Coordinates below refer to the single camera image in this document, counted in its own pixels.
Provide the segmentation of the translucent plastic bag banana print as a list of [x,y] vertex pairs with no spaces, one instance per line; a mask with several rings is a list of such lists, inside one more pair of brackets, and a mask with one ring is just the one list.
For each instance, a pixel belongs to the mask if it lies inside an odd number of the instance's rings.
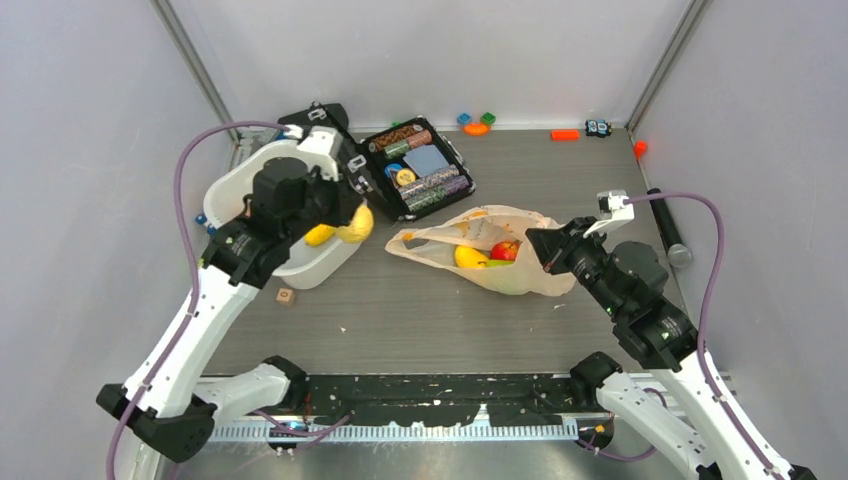
[[395,256],[452,272],[505,295],[558,297],[575,285],[571,274],[543,271],[526,231],[557,228],[538,212],[503,205],[471,209],[429,228],[406,229],[385,246]]

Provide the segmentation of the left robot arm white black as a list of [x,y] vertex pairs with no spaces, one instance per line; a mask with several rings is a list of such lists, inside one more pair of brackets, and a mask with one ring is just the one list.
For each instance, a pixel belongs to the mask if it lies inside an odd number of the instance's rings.
[[327,155],[274,154],[249,179],[241,210],[216,228],[153,351],[127,380],[104,385],[96,396],[122,429],[175,463],[194,457],[217,426],[266,406],[293,414],[305,405],[304,372],[279,356],[211,389],[198,382],[292,246],[321,224],[349,225],[362,204]]

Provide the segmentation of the yellow fake banana piece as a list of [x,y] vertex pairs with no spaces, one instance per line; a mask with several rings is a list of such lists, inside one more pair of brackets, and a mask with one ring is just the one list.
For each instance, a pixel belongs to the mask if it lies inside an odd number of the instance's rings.
[[304,235],[303,241],[307,246],[318,247],[329,241],[335,235],[336,230],[336,227],[319,224]]

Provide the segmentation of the yellow fake mango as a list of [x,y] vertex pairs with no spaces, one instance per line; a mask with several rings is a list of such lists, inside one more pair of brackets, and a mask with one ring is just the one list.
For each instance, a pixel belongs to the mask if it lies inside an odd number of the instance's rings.
[[454,249],[454,261],[457,267],[462,269],[485,268],[489,257],[484,253],[464,245],[458,245]]

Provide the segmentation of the red fake apple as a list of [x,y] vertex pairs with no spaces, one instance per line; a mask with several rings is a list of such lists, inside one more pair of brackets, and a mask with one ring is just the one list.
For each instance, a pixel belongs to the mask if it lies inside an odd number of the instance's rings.
[[503,241],[494,245],[490,250],[490,259],[513,262],[520,250],[520,241]]

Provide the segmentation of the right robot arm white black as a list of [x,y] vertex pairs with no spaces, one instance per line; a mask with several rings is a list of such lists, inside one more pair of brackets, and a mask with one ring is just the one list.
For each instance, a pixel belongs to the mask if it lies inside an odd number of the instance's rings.
[[663,295],[668,280],[655,251],[627,241],[606,251],[604,236],[584,233],[591,217],[526,235],[543,270],[571,274],[603,308],[623,350],[659,382],[685,416],[652,398],[610,356],[595,352],[575,365],[571,397],[630,424],[687,479],[812,479],[769,445],[741,411],[712,358],[697,350],[689,317]]

